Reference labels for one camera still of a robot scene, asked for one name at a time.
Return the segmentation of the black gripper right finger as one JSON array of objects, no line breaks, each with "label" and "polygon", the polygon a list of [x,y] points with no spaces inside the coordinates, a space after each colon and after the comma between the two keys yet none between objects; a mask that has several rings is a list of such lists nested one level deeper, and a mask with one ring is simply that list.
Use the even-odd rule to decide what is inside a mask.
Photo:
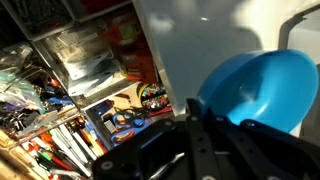
[{"label": "black gripper right finger", "polygon": [[320,148],[255,120],[235,125],[208,110],[205,129],[215,150],[227,150],[250,180],[320,180]]}]

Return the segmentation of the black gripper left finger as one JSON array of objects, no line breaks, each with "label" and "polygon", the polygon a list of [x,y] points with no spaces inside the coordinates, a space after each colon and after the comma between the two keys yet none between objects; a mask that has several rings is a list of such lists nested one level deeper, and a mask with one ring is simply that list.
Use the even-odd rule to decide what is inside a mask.
[{"label": "black gripper left finger", "polygon": [[210,144],[195,100],[180,120],[153,123],[92,166],[93,180],[214,180]]}]

